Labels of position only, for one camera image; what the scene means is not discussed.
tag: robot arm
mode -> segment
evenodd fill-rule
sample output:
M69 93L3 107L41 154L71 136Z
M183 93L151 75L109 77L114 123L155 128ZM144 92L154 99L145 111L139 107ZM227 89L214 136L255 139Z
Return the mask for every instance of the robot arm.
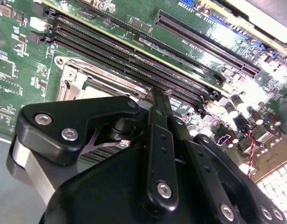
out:
M80 154L131 141L81 173ZM41 224L285 224L212 142L193 140L169 99L95 98L22 108L7 166L48 205Z

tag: black expansion slot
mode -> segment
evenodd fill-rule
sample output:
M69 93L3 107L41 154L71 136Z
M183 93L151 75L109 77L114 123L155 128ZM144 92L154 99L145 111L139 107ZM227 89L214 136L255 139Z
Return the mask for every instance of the black expansion slot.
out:
M105 49L109 49L113 52L113 54L118 54L119 51L123 52L123 54L119 55L120 57L124 57L129 61L130 57L132 57L133 63L136 63L138 66L149 67L152 69L151 71L156 73L158 76L166 76L166 78L168 78L171 82L178 81L184 89L187 89L196 96L202 96L204 101L211 100L210 95L214 95L213 90L209 89L209 87L207 86L205 87L202 84L198 83L195 79L191 79L182 73L167 68L167 66L160 64L158 61L148 58L145 54L141 52L134 51L131 47L122 45L119 41L111 39L110 37L105 36L97 30L93 30L85 26L84 24L77 22L71 18L68 18L64 15L58 15L56 16L56 19L57 20L54 21L54 27L66 30L73 35L76 34L80 37L82 35L82 37L86 38L86 41L88 41L89 43L95 44L95 42L97 42L98 40L100 42L104 42Z
M155 24L171 34L186 40L196 48L214 56L226 65L235 68L244 75L254 78L260 72L257 66L162 10L158 12Z
M193 61L192 59L188 58L182 52L180 52L180 51L178 51L178 50L166 45L165 43L163 43L163 42L161 42L161 41L159 41L159 40L157 40L157 39L155 39L153 37L148 36L146 33L133 28L129 24L117 19L116 17L113 17L112 15L109 15L109 14L101 11L98 8L94 8L91 4L89 4L89 3L85 2L85 1L82 1L82 0L70 0L70 1L75 3L75 4L77 4L78 6L80 6L82 8L84 8L89 13L94 14L94 15L98 15L98 16L100 16L102 18L105 18L109 22L112 22L112 23L118 25L119 27L124 28L126 31L129 31L129 32L133 33L134 35L136 35L136 36L138 36L140 38L143 38L143 39L155 44L160 49L163 49L163 50L165 50L167 52L170 52L172 55L174 55L174 57L169 57L170 59L173 59L173 60L181 63L180 61L178 61L176 59L176 58L179 58L180 60L184 60L187 63L190 63L193 66L201 69L205 74L209 74L209 75L215 77L220 83L223 83L225 81L225 78L221 74L219 74L218 72L214 71L212 68L207 67L206 65L200 64L200 63L198 63L196 61Z
M172 84L167 80L159 78L146 70L134 68L132 66L128 67L122 61L114 60L114 58L109 57L109 55L99 54L93 51L93 49L84 47L80 43L73 42L72 40L66 39L59 34L53 34L51 37L46 36L44 42L47 44L58 44L60 46L68 48L72 52L75 52L85 58L88 58L89 60L96 61L104 66L107 66L114 72L124 74L125 76L135 79L136 81L139 81L144 85L156 87L162 91L174 90L172 93L172 97L193 106L196 110L203 110L203 106L200 101L190 96L189 93L184 92L181 88L179 88L177 84Z

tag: ram slot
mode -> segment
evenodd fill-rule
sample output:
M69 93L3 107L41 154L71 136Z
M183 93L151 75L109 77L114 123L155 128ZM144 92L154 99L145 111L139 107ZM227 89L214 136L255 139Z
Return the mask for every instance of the ram slot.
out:
M128 68L124 62L113 60L112 57L98 54L89 47L82 46L78 41L72 41L66 39L58 34L52 35L51 37L45 37L45 43L47 44L58 44L70 51L75 52L89 60L96 61L99 64L109 67L114 72L124 74L126 77L135 79L136 81L151 87L156 87L162 91L173 90L172 97L184 102L188 105L193 106L196 110L202 109L201 102L193 97L190 93L183 91L177 84L169 83L163 78L158 78L154 74L148 71L137 68Z
M99 31L91 29L91 28L87 27L86 25L84 25L84 24L82 24L82 23L80 23L74 19L71 19L65 15L58 15L58 16L56 16L55 19L61 21L62 23L66 24L69 27L72 27L72 28L79 27L80 30L87 31L89 33L91 32L96 37L99 37L102 42L104 42L108 45L111 45L112 47L116 48L117 50L129 52L129 54L136 55L137 58L140 58L142 62L147 63L150 66L153 66L155 70L160 70L162 72L165 72L168 76L171 76L172 78L175 78L175 79L179 80L180 82L186 83L186 85L191 86L193 88L192 89L193 92L203 91L204 93L207 93L207 94L213 94L213 92L214 92L213 89L211 89L208 86L204 86L204 85L200 84L195 79L190 78L190 77L188 77L188 76L186 76L186 75L184 75L184 74L182 74L182 73L180 73L180 72L178 72L172 68L169 68L166 65L163 65L160 62L147 57L145 54L143 54L139 51L134 51L133 48L126 46L126 45L123 45L119 41L112 39L112 38L110 38L104 34L101 34Z
M155 18L155 24L171 34L181 38L182 40L186 40L197 49L212 55L244 75L254 78L255 75L260 72L260 69L249 61L236 55L229 49L199 33L180 20L170 16L166 12L161 10L158 12Z
M124 49L116 49L109 44L101 42L101 40L95 38L94 35L89 35L88 33L81 32L80 29L76 29L76 27L70 27L62 22L54 23L53 31L69 38L75 39L77 36L79 37L78 42L83 43L85 45L90 45L90 47L96 47L97 52L104 53L104 55L111 55L115 60L124 60L126 65L134 66L136 69L148 70L149 73L156 75L157 77L163 77L170 83L178 83L181 89L188 92L191 96L195 96L196 99L202 99L203 103L205 101L209 101L210 96L209 93L202 89L201 86L197 88L196 85L194 87L188 85L188 83L184 83L184 81L177 80L176 76L170 76L168 73L155 69L153 66L144 63L142 60L139 60L140 55L137 55L137 52L128 51L126 48Z

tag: green circuit board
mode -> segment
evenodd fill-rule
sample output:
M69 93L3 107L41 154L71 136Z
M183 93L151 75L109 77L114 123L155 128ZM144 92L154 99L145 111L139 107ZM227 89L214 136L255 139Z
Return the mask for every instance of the green circuit board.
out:
M93 1L80 2L94 4ZM287 58L284 59L279 55L280 62L272 64L265 62L266 58L270 56L268 51L257 48L241 35L209 18L208 14L196 7L184 7L184 4L178 0L148 0L145 2L104 0L99 5L99 9L103 13L145 32L146 35L181 52L190 60L206 65L222 75L227 82L226 86L230 86L229 88L219 82L215 76L204 73L194 66L190 67L185 63L180 63L179 59L172 58L161 49L148 46L147 43L139 43L131 32L112 22L109 23L101 17L91 15L87 9L77 3L78 1L66 0L42 1L43 5L52 7L123 44L132 46L183 74L199 80L204 85L223 92L226 96L244 92L242 98L245 99L246 105L255 109L261 108L262 114L277 112L278 100L287 92ZM56 99L62 71L54 63L54 57L66 56L89 61L65 47L31 41L29 39L30 31L45 33L45 31L39 31L39 28L42 28L41 24L39 26L31 25L31 17L44 21L43 24L46 24L47 20L50 21L50 18L33 11L33 5L31 0L0 2L0 131L7 134L13 133L17 113L24 105ZM235 72L233 75L226 74L223 72L226 68L223 62L156 26L154 20L159 10L165 11L257 65L261 68L260 73L254 79ZM221 118L220 113L209 111L212 119L202 120L189 105L177 100L173 100L172 104L173 109L184 117L190 113L185 119L187 124L198 124L198 131L208 135L212 134L213 127Z

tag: dimm slot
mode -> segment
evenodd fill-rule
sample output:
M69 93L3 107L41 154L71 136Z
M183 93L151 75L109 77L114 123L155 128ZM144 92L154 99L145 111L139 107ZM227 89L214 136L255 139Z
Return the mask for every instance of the dimm slot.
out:
M82 23L80 23L74 19L69 18L68 16L57 15L56 19L62 21L63 23L65 23L67 26L70 26L70 27L74 27L74 28L81 27L82 29L84 29L88 32L91 32L91 33L95 34L96 36L100 37L101 41L104 41L105 43L110 44L112 47L116 47L118 50L123 49L125 51L133 52L133 54L136 54L137 56L142 58L143 61L148 62L151 66L154 66L156 69L167 72L168 75L173 76L174 78L178 79L179 81L184 80L184 81L186 81L186 84L188 84L194 88L197 88L200 91L210 92L210 93L213 92L213 89L211 89L208 86L204 86L204 85L198 83L195 79L190 79L186 75L184 75L184 74L182 74L182 73L180 73L180 72L178 72L172 68L168 68L165 65L162 65L162 64L160 64L160 62L153 60L151 58L148 58L143 53L141 53L139 51L135 51L133 48L126 46L126 45L123 45L119 41L114 40L110 37L107 37L106 35L101 34L99 31L91 29L88 26L86 26L86 25L84 25L84 24L82 24ZM203 74L201 74L200 72L196 72L196 73L200 76L203 76Z
M79 30L77 30L74 27L68 27L64 24L61 23L57 23L55 24L56 28L54 29L58 34L65 36L66 38L68 38L68 35L71 35L71 38L74 38L76 36L78 36L79 38L82 39L82 41L86 44L89 44L91 47L95 46L97 48L99 48L99 52L103 52L104 54L112 54L113 57L116 57L115 60L119 60L119 59L124 59L124 62L126 64L130 64L133 66L138 66L140 68L143 69L147 69L152 73L155 73L156 75L160 76L160 77L165 77L167 80L169 80L170 82L175 83L176 79L174 77L170 77L167 73L163 73L162 71L156 70L153 67L149 66L148 64L138 60L138 58L135 58L131 55L131 52L129 52L128 50L125 50L124 52L119 52L119 50L108 46L105 43L102 43L101 40L99 39L95 39L94 36L90 35L90 36L86 36L86 33L81 33ZM186 83L183 82L178 82L178 84L185 90L187 90L189 93L191 93L191 95L195 96L196 99L200 98L200 96L203 97L204 100L211 100L209 94L206 91L200 91L197 90L196 88L192 88L189 85L187 85Z
M123 65L121 62L113 61L110 58L99 55L90 49L85 48L79 43L72 42L71 40L66 40L65 38L55 34L52 38L45 38L45 42L47 44L58 44L60 46L66 47L70 49L72 52L75 52L85 58L90 60L96 61L100 64L106 65L110 69L115 72L123 73L127 77L132 79L136 79L137 81L141 82L147 86L156 87L162 91L167 90L174 90L172 93L172 97L175 99L184 102L188 105L192 105L196 110L203 109L202 104L197 101L196 99L192 98L188 93L184 93L177 85L168 83L167 80L155 77L154 75L149 74L148 72L137 70L137 69L130 69Z

